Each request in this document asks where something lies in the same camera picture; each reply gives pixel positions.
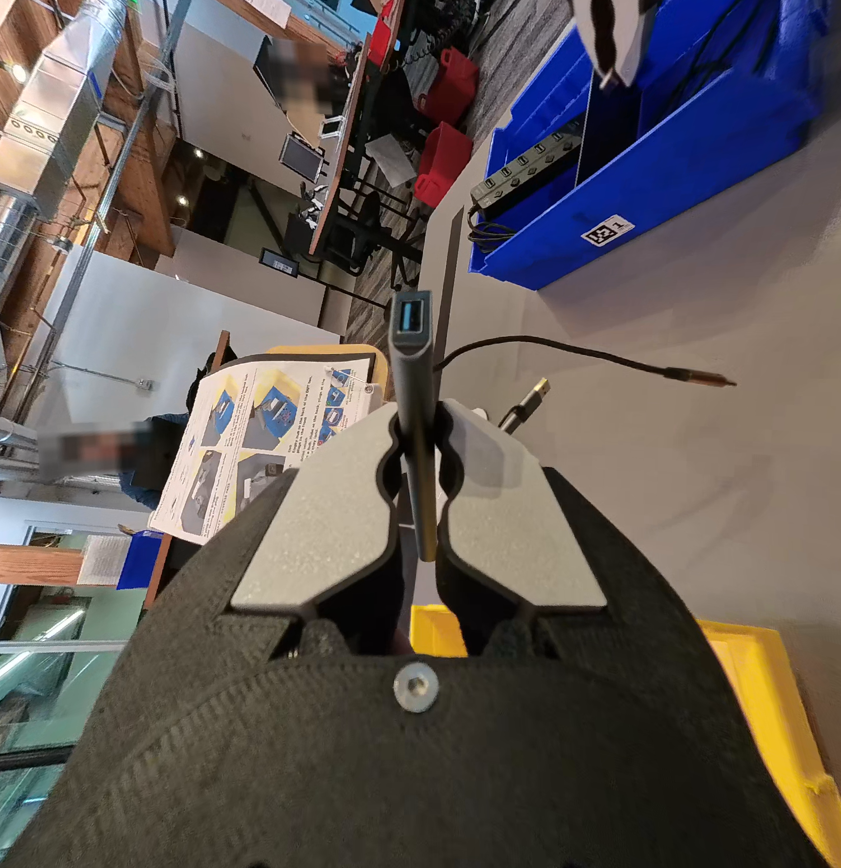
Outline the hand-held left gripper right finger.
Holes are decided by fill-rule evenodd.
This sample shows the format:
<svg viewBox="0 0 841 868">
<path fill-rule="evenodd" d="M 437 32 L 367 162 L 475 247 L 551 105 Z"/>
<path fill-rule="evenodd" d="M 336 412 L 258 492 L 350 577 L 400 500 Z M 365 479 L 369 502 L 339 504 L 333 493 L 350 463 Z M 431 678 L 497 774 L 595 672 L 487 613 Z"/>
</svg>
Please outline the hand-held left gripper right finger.
<svg viewBox="0 0 841 868">
<path fill-rule="evenodd" d="M 482 654 L 501 623 L 602 613 L 607 597 L 538 459 L 450 398 L 436 436 L 436 584 L 467 653 Z"/>
</svg>

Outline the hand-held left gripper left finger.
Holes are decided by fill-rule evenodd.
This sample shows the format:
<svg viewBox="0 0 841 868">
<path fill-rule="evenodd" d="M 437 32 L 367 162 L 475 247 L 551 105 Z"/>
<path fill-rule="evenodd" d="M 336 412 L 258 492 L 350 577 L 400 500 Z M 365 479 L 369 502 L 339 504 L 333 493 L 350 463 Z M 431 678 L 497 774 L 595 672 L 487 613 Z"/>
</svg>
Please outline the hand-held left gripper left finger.
<svg viewBox="0 0 841 868">
<path fill-rule="evenodd" d="M 397 407 L 382 406 L 300 466 L 233 610 L 303 626 L 326 620 L 353 652 L 389 653 L 404 602 L 397 421 Z"/>
</svg>

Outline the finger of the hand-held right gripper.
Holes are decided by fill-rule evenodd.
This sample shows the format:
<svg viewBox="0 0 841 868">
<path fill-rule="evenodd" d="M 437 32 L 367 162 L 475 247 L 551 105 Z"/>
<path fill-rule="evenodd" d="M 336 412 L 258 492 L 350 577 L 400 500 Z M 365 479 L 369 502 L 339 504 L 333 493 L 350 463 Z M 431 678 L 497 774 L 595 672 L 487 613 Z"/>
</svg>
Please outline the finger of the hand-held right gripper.
<svg viewBox="0 0 841 868">
<path fill-rule="evenodd" d="M 610 1 L 607 23 L 607 89 L 633 85 L 647 53 L 658 1 Z"/>
<path fill-rule="evenodd" d="M 614 2 L 573 1 L 580 39 L 596 71 L 614 69 Z"/>
</svg>

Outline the blue plastic bin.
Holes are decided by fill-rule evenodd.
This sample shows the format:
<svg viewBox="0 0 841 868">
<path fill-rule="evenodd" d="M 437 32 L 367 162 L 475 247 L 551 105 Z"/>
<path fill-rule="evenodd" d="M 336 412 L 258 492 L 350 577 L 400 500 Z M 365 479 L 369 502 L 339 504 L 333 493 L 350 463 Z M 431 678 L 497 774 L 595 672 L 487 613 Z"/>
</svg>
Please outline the blue plastic bin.
<svg viewBox="0 0 841 868">
<path fill-rule="evenodd" d="M 493 131 L 486 176 L 578 122 L 576 164 L 490 222 L 472 274 L 541 290 L 805 145 L 831 2 L 661 2 L 634 85 L 602 92 L 570 24 Z"/>
</svg>

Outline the slim grey usb hub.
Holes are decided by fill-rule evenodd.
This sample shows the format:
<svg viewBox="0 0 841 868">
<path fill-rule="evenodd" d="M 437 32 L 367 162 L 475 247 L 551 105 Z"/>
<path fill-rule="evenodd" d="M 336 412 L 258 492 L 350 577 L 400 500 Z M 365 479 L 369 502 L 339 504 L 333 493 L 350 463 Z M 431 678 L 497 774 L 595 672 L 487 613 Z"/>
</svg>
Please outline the slim grey usb hub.
<svg viewBox="0 0 841 868">
<path fill-rule="evenodd" d="M 388 345 L 418 558 L 437 554 L 435 474 L 436 396 L 433 377 L 432 296 L 398 290 L 393 296 Z"/>
</svg>

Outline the long black usb hub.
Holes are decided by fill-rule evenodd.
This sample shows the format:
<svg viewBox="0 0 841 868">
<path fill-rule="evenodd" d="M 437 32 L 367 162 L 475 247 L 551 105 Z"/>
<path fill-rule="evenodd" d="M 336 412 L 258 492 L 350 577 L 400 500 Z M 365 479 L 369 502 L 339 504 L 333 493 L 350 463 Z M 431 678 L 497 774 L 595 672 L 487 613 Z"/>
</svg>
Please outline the long black usb hub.
<svg viewBox="0 0 841 868">
<path fill-rule="evenodd" d="M 473 207 L 486 220 L 515 207 L 577 167 L 582 140 L 580 119 L 563 125 L 473 188 L 470 193 Z"/>
</svg>

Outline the black braided cable copper plugs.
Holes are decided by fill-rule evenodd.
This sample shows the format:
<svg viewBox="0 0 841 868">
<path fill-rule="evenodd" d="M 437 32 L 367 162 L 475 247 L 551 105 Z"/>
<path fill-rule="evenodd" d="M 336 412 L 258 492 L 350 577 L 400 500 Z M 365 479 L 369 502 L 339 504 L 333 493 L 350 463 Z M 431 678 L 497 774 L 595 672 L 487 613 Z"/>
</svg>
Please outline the black braided cable copper plugs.
<svg viewBox="0 0 841 868">
<path fill-rule="evenodd" d="M 647 373 L 658 377 L 663 377 L 672 381 L 689 383 L 695 385 L 704 385 L 709 387 L 724 388 L 736 387 L 736 383 L 722 374 L 703 372 L 693 368 L 676 367 L 676 366 L 659 366 L 635 360 L 627 359 L 613 353 L 588 349 L 566 342 L 556 341 L 547 338 L 541 338 L 533 335 L 517 334 L 505 335 L 496 338 L 484 339 L 458 347 L 451 353 L 448 353 L 443 360 L 433 365 L 433 373 L 441 373 L 449 363 L 471 353 L 476 350 L 487 347 L 505 345 L 505 344 L 534 344 L 557 352 L 568 353 L 586 359 L 593 359 L 611 363 L 639 373 Z"/>
</svg>

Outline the yellow plastic bin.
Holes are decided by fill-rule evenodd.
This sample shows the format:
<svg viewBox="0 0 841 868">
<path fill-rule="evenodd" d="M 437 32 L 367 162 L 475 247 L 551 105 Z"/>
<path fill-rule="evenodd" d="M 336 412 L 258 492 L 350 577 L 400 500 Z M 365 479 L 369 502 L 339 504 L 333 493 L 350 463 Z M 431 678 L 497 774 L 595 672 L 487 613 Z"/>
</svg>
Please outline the yellow plastic bin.
<svg viewBox="0 0 841 868">
<path fill-rule="evenodd" d="M 670 590 L 519 620 L 469 662 L 417 654 L 438 698 L 383 759 L 420 819 L 408 866 L 841 866 L 841 798 L 773 630 L 695 622 Z"/>
</svg>

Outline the printed instruction sheet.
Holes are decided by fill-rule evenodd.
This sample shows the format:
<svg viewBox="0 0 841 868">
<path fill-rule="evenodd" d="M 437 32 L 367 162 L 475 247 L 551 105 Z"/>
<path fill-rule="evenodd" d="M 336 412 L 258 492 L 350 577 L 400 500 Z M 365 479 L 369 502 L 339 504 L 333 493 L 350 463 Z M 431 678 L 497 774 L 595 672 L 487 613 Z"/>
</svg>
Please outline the printed instruction sheet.
<svg viewBox="0 0 841 868">
<path fill-rule="evenodd" d="M 148 529 L 203 545 L 333 433 L 323 422 L 329 371 L 371 382 L 371 356 L 279 360 L 258 354 L 205 377 Z"/>
</svg>

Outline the white document stand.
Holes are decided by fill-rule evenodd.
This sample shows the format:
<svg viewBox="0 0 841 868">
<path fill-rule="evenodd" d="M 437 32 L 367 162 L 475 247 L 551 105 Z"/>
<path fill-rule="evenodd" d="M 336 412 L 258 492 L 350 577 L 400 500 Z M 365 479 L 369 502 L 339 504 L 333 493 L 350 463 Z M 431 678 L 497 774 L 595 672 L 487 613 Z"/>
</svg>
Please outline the white document stand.
<svg viewBox="0 0 841 868">
<path fill-rule="evenodd" d="M 323 422 L 331 432 L 340 432 L 381 407 L 382 386 L 366 382 L 348 368 L 333 368 L 329 375 L 330 386 Z"/>
</svg>

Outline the black tape strip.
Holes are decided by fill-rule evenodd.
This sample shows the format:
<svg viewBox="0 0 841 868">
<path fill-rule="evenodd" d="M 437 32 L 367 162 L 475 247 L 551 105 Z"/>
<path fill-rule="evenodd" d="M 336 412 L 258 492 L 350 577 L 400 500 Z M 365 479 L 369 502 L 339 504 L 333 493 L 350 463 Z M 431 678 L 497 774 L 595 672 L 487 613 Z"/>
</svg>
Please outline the black tape strip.
<svg viewBox="0 0 841 868">
<path fill-rule="evenodd" d="M 458 272 L 459 249 L 465 208 L 450 217 L 439 236 L 427 234 L 426 252 L 421 272 L 421 288 L 431 295 L 432 360 L 440 363 L 445 356 L 451 302 Z"/>
</svg>

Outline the rectangular metal duct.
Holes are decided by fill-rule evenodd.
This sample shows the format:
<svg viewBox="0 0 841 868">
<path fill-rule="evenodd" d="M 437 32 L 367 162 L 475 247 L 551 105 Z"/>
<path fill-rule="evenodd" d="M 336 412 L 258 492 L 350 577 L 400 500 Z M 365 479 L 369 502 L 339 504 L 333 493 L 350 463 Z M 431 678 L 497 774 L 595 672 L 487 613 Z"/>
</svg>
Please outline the rectangular metal duct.
<svg viewBox="0 0 841 868">
<path fill-rule="evenodd" d="M 0 135 L 0 208 L 52 222 L 97 122 L 126 126 L 110 181 L 145 226 L 169 226 L 156 151 L 161 58 L 141 54 L 138 2 L 82 2 L 36 60 Z"/>
</svg>

